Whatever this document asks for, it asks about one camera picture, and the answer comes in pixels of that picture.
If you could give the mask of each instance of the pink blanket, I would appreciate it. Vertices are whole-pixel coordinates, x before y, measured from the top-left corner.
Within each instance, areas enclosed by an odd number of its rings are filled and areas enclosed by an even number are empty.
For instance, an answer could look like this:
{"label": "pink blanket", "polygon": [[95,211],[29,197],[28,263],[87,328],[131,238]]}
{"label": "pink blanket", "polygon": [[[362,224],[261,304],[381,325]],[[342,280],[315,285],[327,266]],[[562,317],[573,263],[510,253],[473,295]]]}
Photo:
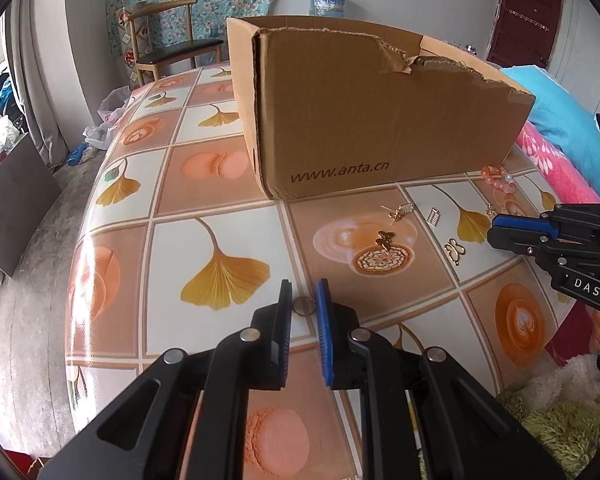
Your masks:
{"label": "pink blanket", "polygon": [[589,187],[566,155],[546,140],[535,126],[526,122],[516,139],[531,162],[542,172],[560,202],[567,204],[600,204],[600,197]]}
{"label": "pink blanket", "polygon": [[[589,187],[567,156],[546,140],[533,124],[526,122],[516,144],[542,172],[560,202],[600,204],[598,194]],[[568,359],[589,352],[591,332],[591,319],[586,313],[585,305],[576,301],[545,349],[558,365],[564,366]]]}

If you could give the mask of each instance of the green fuzzy rug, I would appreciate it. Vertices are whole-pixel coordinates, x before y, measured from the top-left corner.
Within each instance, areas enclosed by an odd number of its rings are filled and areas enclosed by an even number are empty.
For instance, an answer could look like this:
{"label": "green fuzzy rug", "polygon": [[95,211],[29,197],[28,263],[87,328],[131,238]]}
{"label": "green fuzzy rug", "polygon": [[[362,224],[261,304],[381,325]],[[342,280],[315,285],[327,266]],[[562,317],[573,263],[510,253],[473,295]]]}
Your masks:
{"label": "green fuzzy rug", "polygon": [[581,402],[556,402],[529,413],[520,395],[504,391],[498,400],[520,424],[543,444],[574,479],[600,447],[600,410]]}

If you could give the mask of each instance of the patterned tablecloth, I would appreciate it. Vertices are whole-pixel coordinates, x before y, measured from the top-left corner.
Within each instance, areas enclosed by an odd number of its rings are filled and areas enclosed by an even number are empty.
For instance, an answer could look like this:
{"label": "patterned tablecloth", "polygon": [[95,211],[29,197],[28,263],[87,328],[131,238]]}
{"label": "patterned tablecloth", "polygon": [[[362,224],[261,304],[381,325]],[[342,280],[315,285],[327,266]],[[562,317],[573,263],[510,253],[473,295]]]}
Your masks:
{"label": "patterned tablecloth", "polygon": [[[514,194],[476,173],[272,202],[233,98],[228,65],[133,94],[72,264],[66,370],[78,430],[166,349],[203,351],[247,326],[285,278],[295,296],[327,278],[365,326],[408,351],[442,346],[494,394],[525,377],[573,301],[532,261],[485,240],[489,204],[537,216],[555,203],[517,147],[504,163]],[[382,208],[406,203],[414,211],[397,222]],[[390,251],[375,242],[380,230],[395,233]],[[324,387],[316,341],[315,321],[294,316],[286,389],[251,393],[246,478],[360,475],[357,392]],[[289,453],[267,455],[290,433]]]}

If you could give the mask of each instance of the coffee cup print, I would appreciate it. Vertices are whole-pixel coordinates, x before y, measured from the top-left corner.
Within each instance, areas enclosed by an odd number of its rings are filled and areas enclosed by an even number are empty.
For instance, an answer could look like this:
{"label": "coffee cup print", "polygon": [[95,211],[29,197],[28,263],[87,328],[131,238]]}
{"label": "coffee cup print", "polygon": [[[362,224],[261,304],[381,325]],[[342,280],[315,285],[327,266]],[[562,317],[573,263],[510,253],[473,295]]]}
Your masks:
{"label": "coffee cup print", "polygon": [[78,273],[71,290],[72,304],[85,319],[95,319],[111,304],[120,288],[120,263],[106,247],[86,244],[78,263]]}
{"label": "coffee cup print", "polygon": [[507,357],[519,368],[528,367],[544,348],[544,315],[536,297],[519,283],[503,286],[496,299],[495,318]]}
{"label": "coffee cup print", "polygon": [[498,213],[515,216],[532,215],[532,212],[527,211],[520,201],[516,199],[516,195],[513,193],[505,193],[500,189],[494,189],[493,201],[495,202]]}
{"label": "coffee cup print", "polygon": [[314,235],[321,256],[346,264],[360,276],[389,276],[414,261],[418,238],[407,219],[393,222],[387,215],[369,214],[341,218],[323,225]]}
{"label": "coffee cup print", "polygon": [[159,132],[163,128],[164,119],[161,117],[148,117],[141,119],[138,121],[134,129],[125,135],[125,138],[122,140],[122,144],[125,146],[130,146],[152,136],[155,132]]}
{"label": "coffee cup print", "polygon": [[180,84],[184,81],[184,78],[182,76],[180,77],[174,77],[171,78],[167,81],[163,81],[161,82],[159,85],[157,85],[158,88],[169,88],[171,86],[176,86],[177,84]]}

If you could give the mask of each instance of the torn cardboard flap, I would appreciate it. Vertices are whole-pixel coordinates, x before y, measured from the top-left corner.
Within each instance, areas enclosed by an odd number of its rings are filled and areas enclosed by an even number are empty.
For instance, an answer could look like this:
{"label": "torn cardboard flap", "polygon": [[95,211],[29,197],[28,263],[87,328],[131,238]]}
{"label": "torn cardboard flap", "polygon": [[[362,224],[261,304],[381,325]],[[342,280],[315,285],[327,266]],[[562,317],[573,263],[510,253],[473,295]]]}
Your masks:
{"label": "torn cardboard flap", "polygon": [[534,97],[441,41],[315,16],[227,21],[234,93],[270,198],[500,164]]}

